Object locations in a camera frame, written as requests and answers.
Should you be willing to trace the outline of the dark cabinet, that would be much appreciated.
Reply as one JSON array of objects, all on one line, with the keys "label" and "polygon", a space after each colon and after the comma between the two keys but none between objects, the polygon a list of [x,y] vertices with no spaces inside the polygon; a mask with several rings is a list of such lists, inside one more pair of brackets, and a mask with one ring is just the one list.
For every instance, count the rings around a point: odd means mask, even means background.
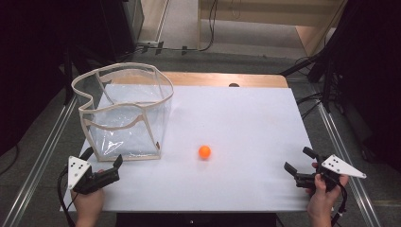
[{"label": "dark cabinet", "polygon": [[113,61],[131,54],[145,20],[141,0],[100,0]]}]

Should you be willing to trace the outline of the black stand legs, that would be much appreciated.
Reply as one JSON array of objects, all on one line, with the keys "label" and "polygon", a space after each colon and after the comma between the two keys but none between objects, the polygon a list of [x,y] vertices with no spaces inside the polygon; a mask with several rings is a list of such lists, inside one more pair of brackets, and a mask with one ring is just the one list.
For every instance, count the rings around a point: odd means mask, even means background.
[{"label": "black stand legs", "polygon": [[307,79],[309,82],[315,83],[323,78],[323,93],[321,95],[321,103],[325,110],[329,113],[331,82],[334,76],[334,63],[323,51],[312,57],[306,57],[301,62],[295,63],[293,66],[282,71],[280,75],[287,77],[303,68],[307,68],[309,65],[312,65],[312,68],[307,74]]}]

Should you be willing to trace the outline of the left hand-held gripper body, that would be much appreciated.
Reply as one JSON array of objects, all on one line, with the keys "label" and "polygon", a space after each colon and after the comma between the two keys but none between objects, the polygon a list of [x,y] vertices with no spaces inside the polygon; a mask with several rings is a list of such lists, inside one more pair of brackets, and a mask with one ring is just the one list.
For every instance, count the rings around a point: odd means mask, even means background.
[{"label": "left hand-held gripper body", "polygon": [[69,157],[67,173],[68,188],[85,195],[119,180],[118,169],[112,167],[102,172],[93,172],[88,161],[74,156]]}]

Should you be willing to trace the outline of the person's right hand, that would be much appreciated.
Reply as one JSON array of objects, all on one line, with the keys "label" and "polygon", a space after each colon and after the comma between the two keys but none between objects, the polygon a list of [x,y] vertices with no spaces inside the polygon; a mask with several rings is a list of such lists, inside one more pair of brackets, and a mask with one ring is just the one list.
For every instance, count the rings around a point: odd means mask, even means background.
[{"label": "person's right hand", "polygon": [[315,175],[314,184],[316,190],[307,206],[307,213],[314,217],[328,217],[331,215],[331,210],[341,189],[337,185],[332,190],[326,191],[326,183],[321,174]]}]

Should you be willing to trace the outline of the black stand post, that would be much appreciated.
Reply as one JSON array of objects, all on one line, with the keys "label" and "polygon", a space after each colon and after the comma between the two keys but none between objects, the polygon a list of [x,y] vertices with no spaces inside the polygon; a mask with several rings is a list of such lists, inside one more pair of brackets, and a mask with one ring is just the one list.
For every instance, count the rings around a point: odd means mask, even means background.
[{"label": "black stand post", "polygon": [[64,48],[63,59],[64,59],[64,74],[66,76],[64,104],[67,105],[73,96],[73,91],[72,91],[72,87],[71,87],[71,82],[73,80],[73,73],[72,73],[73,63],[71,60],[70,51],[69,51],[68,46],[66,46]]}]

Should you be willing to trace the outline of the wooden shelf unit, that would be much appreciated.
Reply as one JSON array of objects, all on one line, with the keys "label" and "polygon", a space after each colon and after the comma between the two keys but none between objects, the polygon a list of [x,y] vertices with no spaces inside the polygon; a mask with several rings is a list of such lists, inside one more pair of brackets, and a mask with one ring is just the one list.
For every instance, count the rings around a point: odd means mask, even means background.
[{"label": "wooden shelf unit", "polygon": [[348,0],[198,0],[198,46],[201,20],[208,19],[213,4],[217,20],[295,26],[307,56],[319,52],[335,27]]}]

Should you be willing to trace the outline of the person's left hand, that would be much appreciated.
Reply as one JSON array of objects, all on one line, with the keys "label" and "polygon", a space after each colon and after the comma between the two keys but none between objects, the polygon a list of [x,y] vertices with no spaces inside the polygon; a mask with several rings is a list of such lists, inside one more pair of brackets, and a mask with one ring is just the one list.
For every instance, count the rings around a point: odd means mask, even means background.
[{"label": "person's left hand", "polygon": [[87,195],[71,190],[71,197],[79,218],[97,218],[103,209],[105,193],[103,189]]}]

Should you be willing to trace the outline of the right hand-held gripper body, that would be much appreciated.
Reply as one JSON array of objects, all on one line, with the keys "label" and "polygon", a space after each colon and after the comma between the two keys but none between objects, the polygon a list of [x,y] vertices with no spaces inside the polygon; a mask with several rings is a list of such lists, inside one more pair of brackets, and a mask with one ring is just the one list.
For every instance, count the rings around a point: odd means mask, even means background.
[{"label": "right hand-held gripper body", "polygon": [[340,183],[340,175],[347,175],[366,179],[367,175],[355,167],[349,165],[336,155],[327,157],[318,155],[315,159],[318,167],[313,174],[297,173],[295,183],[297,187],[314,188],[314,178],[316,174],[321,174],[326,183],[326,190],[330,191]]}]

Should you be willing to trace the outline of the white board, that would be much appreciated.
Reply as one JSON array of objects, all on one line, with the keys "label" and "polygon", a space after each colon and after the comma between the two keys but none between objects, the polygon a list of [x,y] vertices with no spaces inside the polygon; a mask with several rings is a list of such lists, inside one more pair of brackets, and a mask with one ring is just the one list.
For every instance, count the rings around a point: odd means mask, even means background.
[{"label": "white board", "polygon": [[[291,212],[308,196],[285,171],[312,172],[289,88],[173,86],[161,157],[123,162],[113,212]],[[201,146],[211,155],[202,159]]]}]

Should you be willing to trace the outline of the clear bag with beige trim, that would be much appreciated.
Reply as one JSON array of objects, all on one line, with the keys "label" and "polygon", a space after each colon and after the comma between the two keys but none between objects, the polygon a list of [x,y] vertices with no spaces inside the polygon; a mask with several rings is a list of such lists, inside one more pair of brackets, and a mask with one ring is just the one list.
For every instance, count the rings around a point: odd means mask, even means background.
[{"label": "clear bag with beige trim", "polygon": [[99,162],[161,157],[174,88],[156,67],[116,63],[76,77],[82,130]]}]

